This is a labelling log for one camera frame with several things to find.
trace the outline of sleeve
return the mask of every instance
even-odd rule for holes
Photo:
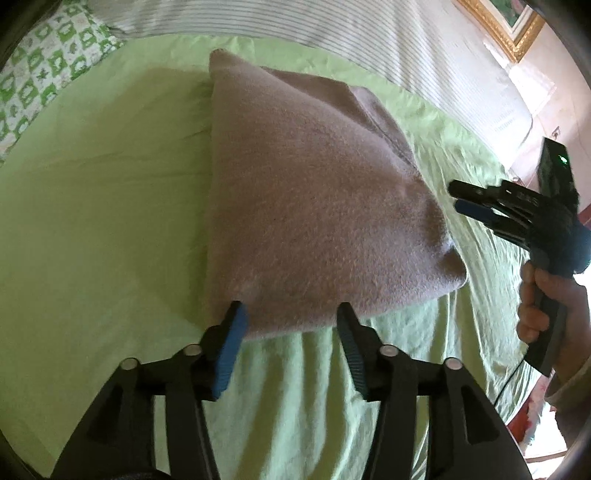
[[[564,385],[554,376],[546,401],[556,408],[556,423],[570,448],[591,414],[591,357]]]

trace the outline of cable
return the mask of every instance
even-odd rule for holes
[[[521,368],[521,365],[523,365],[523,362],[525,362],[525,355],[524,357],[521,359],[521,362],[519,362],[517,364],[517,367],[515,367],[515,370],[513,370],[513,373],[511,375],[509,375],[509,378],[507,379],[507,381],[505,382],[505,385],[503,385],[503,388],[501,388],[501,391],[499,392],[499,394],[496,396],[496,400],[493,403],[493,407],[496,410],[496,406],[499,403],[499,400],[501,399],[501,397],[503,396],[503,393],[505,393],[505,390],[507,388],[507,386],[509,386],[509,382],[511,382],[511,380],[513,380],[513,377],[515,376],[515,374],[517,373],[517,371]]]

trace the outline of white striped fabric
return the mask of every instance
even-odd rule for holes
[[[531,114],[451,1],[90,0],[89,6],[123,38],[245,35],[324,48],[429,100],[508,167]]]

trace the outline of finger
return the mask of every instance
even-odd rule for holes
[[[524,263],[523,267],[521,267],[521,279],[525,283],[533,283],[534,282],[534,272],[535,272],[535,268],[531,264],[531,262]]]
[[[533,283],[522,283],[519,286],[519,299],[524,305],[533,305],[535,302],[535,285]]]
[[[550,275],[540,268],[535,269],[535,283],[540,290],[552,300],[558,300],[567,307],[579,307],[586,300],[585,287],[577,284],[572,278]]]
[[[527,328],[545,332],[550,327],[550,318],[541,310],[533,305],[520,305],[517,309],[519,322]]]
[[[517,324],[517,336],[519,337],[519,340],[529,344],[535,342],[538,339],[540,332],[538,330],[534,330],[533,328],[529,328],[527,325],[524,325],[520,322]]]

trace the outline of black device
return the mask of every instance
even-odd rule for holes
[[[429,399],[426,480],[531,480],[502,419],[457,358],[443,364],[413,360],[362,326],[353,307],[337,310],[337,331],[353,384],[380,402],[362,480],[408,480],[414,459],[418,396]],[[248,318],[233,302],[224,321],[199,344],[170,359],[124,359],[74,430],[49,480],[221,480],[202,401],[228,386]],[[166,397],[170,472],[154,460],[154,396]],[[591,417],[550,480],[589,480]],[[2,480],[45,480],[0,435]]]
[[[487,188],[454,180],[449,193],[457,198],[458,213],[529,251],[535,267],[572,278],[591,262],[591,231],[577,217],[579,194],[566,147],[549,138],[544,139],[538,182],[541,193],[506,180]],[[549,377],[564,336],[567,312],[564,305],[538,288],[535,304],[550,318],[550,328],[530,345],[525,361]]]

